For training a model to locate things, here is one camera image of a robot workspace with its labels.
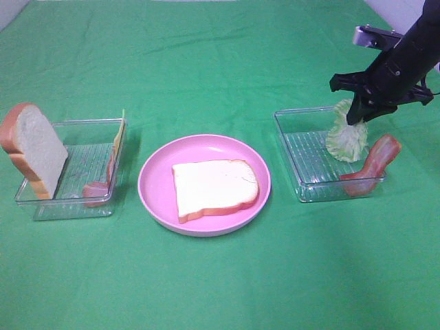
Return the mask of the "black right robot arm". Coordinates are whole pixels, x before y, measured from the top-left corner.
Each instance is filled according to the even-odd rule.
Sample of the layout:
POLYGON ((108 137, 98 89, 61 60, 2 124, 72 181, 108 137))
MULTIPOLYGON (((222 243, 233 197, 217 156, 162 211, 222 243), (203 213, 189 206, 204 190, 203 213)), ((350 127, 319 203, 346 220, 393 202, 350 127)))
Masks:
POLYGON ((426 75, 439 63, 438 38, 438 1, 426 1, 405 34, 357 26, 353 42, 381 52, 365 71, 336 74, 329 82, 332 91, 354 93, 347 123, 368 122, 395 112, 399 105, 428 104, 434 94, 426 86, 426 75))

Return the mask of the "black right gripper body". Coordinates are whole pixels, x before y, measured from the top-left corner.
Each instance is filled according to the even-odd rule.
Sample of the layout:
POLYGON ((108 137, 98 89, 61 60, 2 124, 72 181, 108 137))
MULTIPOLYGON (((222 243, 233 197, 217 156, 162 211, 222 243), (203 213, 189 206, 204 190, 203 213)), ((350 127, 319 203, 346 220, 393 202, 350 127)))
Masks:
POLYGON ((429 88, 416 82, 401 82, 397 76, 374 77, 366 71, 334 74, 329 85, 332 91, 352 91, 375 105, 397 106, 413 102, 426 105, 434 98, 429 88))

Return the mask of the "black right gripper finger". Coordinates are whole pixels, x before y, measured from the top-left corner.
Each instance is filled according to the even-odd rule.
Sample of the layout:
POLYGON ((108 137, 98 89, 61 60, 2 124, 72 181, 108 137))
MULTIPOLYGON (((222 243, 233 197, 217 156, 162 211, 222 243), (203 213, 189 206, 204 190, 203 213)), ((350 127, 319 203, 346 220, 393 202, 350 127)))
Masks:
POLYGON ((380 116, 385 116, 396 112, 396 105, 379 104, 373 101, 366 101, 361 103, 361 120, 369 122, 380 116))
POLYGON ((368 122, 370 111, 370 100, 360 93, 355 92, 351 106, 346 115, 346 123, 358 124, 360 122, 368 122))

